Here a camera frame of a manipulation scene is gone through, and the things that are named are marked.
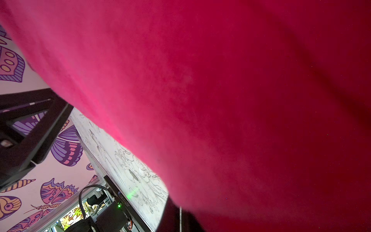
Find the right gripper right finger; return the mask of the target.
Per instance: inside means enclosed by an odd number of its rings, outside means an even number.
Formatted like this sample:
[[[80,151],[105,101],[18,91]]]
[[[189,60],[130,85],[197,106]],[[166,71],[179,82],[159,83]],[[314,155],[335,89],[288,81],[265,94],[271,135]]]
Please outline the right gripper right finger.
[[[181,209],[181,232],[204,232],[204,229],[191,213]]]

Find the magenta t-shirt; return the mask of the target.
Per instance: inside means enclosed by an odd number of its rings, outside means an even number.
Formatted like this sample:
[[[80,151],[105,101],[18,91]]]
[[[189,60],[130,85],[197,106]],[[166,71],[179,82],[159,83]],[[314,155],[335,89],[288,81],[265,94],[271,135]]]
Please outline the magenta t-shirt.
[[[1,25],[206,231],[370,231],[370,1],[1,1]]]

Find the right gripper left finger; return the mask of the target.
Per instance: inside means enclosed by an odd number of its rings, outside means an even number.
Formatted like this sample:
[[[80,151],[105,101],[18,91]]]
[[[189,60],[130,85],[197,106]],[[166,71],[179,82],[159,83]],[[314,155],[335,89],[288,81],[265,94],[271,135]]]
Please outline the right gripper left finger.
[[[156,232],[180,232],[180,208],[168,197]]]

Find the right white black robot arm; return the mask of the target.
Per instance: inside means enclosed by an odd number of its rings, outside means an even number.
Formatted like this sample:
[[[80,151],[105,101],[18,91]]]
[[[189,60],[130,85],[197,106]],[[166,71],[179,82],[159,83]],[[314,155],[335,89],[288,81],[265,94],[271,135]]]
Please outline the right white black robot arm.
[[[36,164],[44,161],[52,145],[57,142],[58,134],[63,123],[69,117],[73,107],[57,96],[51,89],[33,90],[13,94],[1,95],[1,191],[17,185]],[[39,126],[28,130],[27,134],[13,125],[31,116],[46,113],[46,119],[41,119]],[[109,176],[104,180],[108,187],[98,184],[88,185],[83,188],[102,188],[114,197],[114,206],[109,207],[109,212],[103,213],[97,220],[87,217],[83,209],[82,193],[78,196],[83,219],[73,225],[67,232],[119,232],[119,226],[126,227],[132,223],[132,217],[140,217],[128,202],[128,198],[120,192],[114,181]],[[64,183],[51,182],[52,205],[55,197],[66,196],[70,198],[77,193],[78,188],[68,186],[65,190]],[[14,214],[21,207],[18,198],[4,196],[1,198],[1,220]],[[174,205],[172,200],[167,200],[164,213],[156,232],[204,232],[192,214],[185,212]]]

